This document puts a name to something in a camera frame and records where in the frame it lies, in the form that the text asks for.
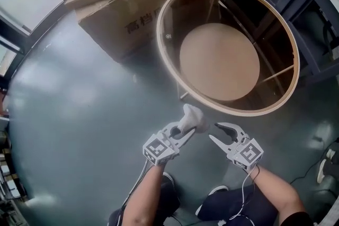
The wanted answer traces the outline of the white cloth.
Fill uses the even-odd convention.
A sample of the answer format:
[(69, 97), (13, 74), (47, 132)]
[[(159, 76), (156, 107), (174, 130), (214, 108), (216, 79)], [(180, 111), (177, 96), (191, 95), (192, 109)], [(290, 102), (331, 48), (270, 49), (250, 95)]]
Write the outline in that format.
[(196, 133), (204, 133), (209, 129), (209, 124), (204, 116), (204, 113), (197, 107), (184, 104), (184, 116), (179, 121), (177, 128), (182, 132), (188, 132), (195, 128)]

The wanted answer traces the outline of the large printed cardboard box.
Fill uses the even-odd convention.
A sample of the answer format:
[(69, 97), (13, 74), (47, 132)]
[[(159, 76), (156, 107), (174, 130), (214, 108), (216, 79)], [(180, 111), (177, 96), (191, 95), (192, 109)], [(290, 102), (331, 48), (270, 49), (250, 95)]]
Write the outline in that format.
[(158, 14), (167, 0), (102, 0), (76, 9), (78, 24), (120, 62), (155, 36)]

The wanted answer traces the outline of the cluttered storage shelf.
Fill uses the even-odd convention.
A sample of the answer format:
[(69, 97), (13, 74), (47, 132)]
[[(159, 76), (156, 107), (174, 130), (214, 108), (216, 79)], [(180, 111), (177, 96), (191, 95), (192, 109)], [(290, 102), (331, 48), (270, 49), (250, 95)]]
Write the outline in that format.
[(0, 226), (29, 226), (18, 208), (27, 196), (13, 166), (6, 94), (7, 90), (0, 88)]

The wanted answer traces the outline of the person's dark trousers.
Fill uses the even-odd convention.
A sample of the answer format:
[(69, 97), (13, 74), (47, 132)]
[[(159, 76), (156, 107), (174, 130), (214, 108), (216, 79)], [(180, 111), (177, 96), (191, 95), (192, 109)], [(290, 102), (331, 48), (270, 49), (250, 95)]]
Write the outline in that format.
[[(161, 188), (153, 226), (164, 226), (165, 220), (179, 207), (175, 188)], [(273, 226), (277, 216), (277, 209), (259, 188), (247, 186), (207, 196), (197, 217), (202, 221), (224, 220), (230, 226), (236, 226), (238, 222), (245, 226)]]

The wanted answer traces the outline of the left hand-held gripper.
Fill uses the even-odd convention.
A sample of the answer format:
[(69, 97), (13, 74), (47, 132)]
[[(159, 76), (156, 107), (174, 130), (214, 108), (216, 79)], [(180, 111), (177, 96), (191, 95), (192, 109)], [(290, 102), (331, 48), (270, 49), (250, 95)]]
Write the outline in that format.
[(167, 163), (176, 157), (180, 148), (195, 134), (196, 128), (182, 132), (179, 121), (171, 122), (156, 134), (153, 134), (142, 147), (143, 155), (154, 165)]

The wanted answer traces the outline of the person's right forearm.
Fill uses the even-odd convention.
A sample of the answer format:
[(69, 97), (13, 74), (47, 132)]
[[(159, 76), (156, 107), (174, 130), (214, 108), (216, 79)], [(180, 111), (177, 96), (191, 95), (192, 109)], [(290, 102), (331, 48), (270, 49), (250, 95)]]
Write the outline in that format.
[(297, 191), (279, 176), (256, 165), (251, 171), (250, 177), (277, 209), (279, 225), (291, 214), (306, 211)]

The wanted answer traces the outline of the person's left shoe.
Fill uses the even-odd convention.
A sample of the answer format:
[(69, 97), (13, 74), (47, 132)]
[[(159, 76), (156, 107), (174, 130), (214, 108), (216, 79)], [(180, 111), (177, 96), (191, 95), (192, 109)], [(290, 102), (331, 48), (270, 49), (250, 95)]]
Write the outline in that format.
[(167, 188), (167, 187), (171, 187), (171, 188), (175, 188), (175, 183), (174, 183), (174, 179), (172, 178), (172, 176), (167, 173), (167, 172), (163, 172), (163, 176), (162, 176), (162, 182), (161, 182), (161, 188)]

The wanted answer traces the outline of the person's left forearm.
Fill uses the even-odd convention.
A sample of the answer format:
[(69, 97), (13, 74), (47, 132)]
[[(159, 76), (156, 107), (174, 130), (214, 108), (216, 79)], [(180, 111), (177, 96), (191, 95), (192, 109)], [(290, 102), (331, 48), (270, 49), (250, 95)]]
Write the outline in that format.
[(152, 226), (160, 197), (165, 164), (152, 166), (130, 197), (122, 226)]

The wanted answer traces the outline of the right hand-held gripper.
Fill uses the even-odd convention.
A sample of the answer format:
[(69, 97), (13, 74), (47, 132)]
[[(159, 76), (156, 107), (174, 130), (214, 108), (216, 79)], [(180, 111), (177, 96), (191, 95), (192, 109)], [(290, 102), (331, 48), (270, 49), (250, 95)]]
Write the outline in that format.
[(232, 144), (225, 144), (213, 135), (209, 138), (224, 152), (227, 158), (243, 170), (252, 170), (262, 158), (264, 151), (255, 139), (244, 140), (245, 132), (239, 125), (221, 122), (215, 126), (232, 139)]

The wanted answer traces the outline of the round glass table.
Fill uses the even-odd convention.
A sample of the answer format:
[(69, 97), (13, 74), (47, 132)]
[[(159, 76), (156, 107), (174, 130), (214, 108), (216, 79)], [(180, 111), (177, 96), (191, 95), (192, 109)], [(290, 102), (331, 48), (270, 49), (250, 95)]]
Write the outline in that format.
[(298, 84), (297, 42), (266, 0), (167, 0), (156, 39), (177, 84), (219, 112), (269, 114)]

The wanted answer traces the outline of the person's right shoe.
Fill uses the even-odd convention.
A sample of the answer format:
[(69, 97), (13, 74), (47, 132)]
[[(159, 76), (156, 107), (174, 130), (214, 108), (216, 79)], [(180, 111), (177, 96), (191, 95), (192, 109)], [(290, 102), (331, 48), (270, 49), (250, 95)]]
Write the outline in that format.
[[(213, 189), (210, 191), (210, 193), (209, 193), (208, 195), (210, 196), (210, 195), (215, 194), (215, 193), (217, 193), (217, 192), (224, 192), (224, 191), (229, 191), (229, 188), (228, 188), (227, 186), (225, 186), (225, 185), (220, 185), (220, 186), (217, 186), (217, 187), (213, 188)], [(197, 208), (197, 210), (196, 210), (196, 212), (195, 212), (195, 215), (196, 215), (196, 216), (198, 216), (198, 214), (199, 214), (201, 208), (202, 208), (202, 205), (200, 205), (200, 206)]]

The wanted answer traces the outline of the person's shoe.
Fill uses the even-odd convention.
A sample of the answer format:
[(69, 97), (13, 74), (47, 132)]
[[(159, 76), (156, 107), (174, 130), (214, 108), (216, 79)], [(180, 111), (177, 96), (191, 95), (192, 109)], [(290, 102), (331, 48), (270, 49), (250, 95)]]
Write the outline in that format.
[(175, 188), (175, 183), (174, 183), (174, 179), (172, 178), (172, 176), (167, 173), (167, 172), (163, 172), (163, 176), (162, 176), (162, 182), (161, 182), (161, 188), (167, 188), (167, 187), (171, 187), (171, 188)]
[(319, 165), (317, 183), (320, 184), (326, 176), (331, 176), (339, 182), (339, 149), (328, 149), (325, 159)]
[[(215, 193), (217, 193), (217, 192), (224, 192), (224, 191), (229, 191), (229, 188), (228, 188), (227, 186), (225, 186), (225, 185), (220, 185), (220, 186), (217, 186), (217, 187), (213, 188), (213, 189), (210, 191), (210, 193), (209, 193), (208, 195), (210, 196), (210, 195), (215, 194)], [(195, 212), (195, 215), (196, 215), (196, 216), (198, 216), (198, 214), (199, 214), (201, 208), (202, 208), (202, 205), (200, 205), (200, 206), (197, 208), (197, 210), (196, 210), (196, 212)]]

